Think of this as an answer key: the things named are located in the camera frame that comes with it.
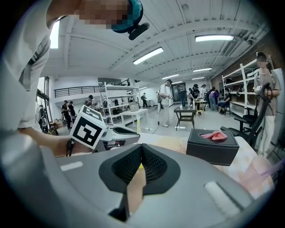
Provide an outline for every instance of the fluorescent light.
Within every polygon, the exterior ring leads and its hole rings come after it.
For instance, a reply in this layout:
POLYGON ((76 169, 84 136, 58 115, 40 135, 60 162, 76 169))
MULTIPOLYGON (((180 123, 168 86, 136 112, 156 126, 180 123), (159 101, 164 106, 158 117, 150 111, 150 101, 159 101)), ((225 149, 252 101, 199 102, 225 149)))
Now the fluorescent light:
POLYGON ((59 30, 59 22, 54 23, 52 32, 50 33, 50 48, 57 49, 58 48, 58 30, 59 30))
POLYGON ((179 76, 179 74, 175 74, 175 75, 171 75, 171 76, 163 77, 163 78, 162 78, 162 80, 163 80, 163 79, 170 78, 170 77, 176 77, 176 76, 179 76))
POLYGON ((172 85, 174 84, 178 84, 178 83, 181 83, 182 81, 178 81, 178 82, 173 82, 172 85))
POLYGON ((198 71, 205 71, 205 70, 211 70, 212 68, 204 68, 204 69, 195 69, 193 72, 198 72, 198 71))
POLYGON ((192 78, 192 80, 203 79, 205 77, 192 78))
POLYGON ((163 49, 160 47, 160 48, 153 50, 153 51, 149 52, 148 54, 140 57, 139 59, 135 60, 133 62, 133 64, 137 65, 137 64, 139 64, 139 63, 141 63, 141 62, 143 62, 143 61, 145 61, 145 60, 147 60, 147 59, 149 59, 149 58, 151 58, 151 57, 153 57, 153 56, 155 56, 161 52, 163 52, 163 49))
POLYGON ((195 41, 232 41, 234 36, 231 35, 205 35, 205 36, 196 36, 195 41))

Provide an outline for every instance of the pink tissue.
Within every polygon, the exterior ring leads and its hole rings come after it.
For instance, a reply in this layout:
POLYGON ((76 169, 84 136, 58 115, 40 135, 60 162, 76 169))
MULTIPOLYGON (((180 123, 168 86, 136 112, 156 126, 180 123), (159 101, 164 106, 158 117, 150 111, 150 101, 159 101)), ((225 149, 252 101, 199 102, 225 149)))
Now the pink tissue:
POLYGON ((222 131, 214 131, 211 134, 201 134, 200 135, 202 138, 207 138, 207 139, 211 139, 211 140, 225 140, 228 137, 222 132, 222 131))

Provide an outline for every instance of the brick wall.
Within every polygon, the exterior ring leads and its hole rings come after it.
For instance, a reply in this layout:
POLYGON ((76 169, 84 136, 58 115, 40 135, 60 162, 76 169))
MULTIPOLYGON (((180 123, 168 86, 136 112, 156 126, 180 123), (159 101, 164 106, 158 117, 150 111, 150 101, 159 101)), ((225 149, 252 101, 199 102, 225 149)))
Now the brick wall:
POLYGON ((256 58, 256 52, 263 52, 266 56, 270 55, 275 69, 285 69, 285 62, 278 44, 271 33, 268 33, 262 40, 260 40, 252 49, 244 56, 237 59, 235 63, 230 65, 222 73, 211 80, 212 86, 219 88, 219 83, 222 81, 222 75, 227 75, 240 67, 240 63, 246 65, 256 58))

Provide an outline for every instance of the black railing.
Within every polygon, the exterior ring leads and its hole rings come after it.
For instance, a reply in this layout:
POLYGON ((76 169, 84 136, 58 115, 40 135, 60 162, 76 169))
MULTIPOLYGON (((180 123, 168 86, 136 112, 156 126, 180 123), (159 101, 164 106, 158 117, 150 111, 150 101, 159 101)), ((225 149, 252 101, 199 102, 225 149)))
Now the black railing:
POLYGON ((117 84, 117 86, 130 86, 130 80, 124 80, 122 82, 120 82, 119 84, 117 84))
POLYGON ((75 94, 89 94, 89 93, 99 93, 100 86, 81 86, 81 87, 71 87, 59 90, 54 90, 55 97, 70 96, 75 94))

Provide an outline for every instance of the black tissue box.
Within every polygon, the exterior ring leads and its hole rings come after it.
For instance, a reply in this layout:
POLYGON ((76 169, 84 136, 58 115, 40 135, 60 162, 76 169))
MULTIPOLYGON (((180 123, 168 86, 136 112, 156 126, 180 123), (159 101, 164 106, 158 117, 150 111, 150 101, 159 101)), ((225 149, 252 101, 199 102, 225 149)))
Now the black tissue box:
POLYGON ((240 146, 230 131, 223 131, 226 140, 211 140, 200 137, 214 130, 192 129, 187 143, 186 154, 203 159, 213 165, 230 166, 240 146))

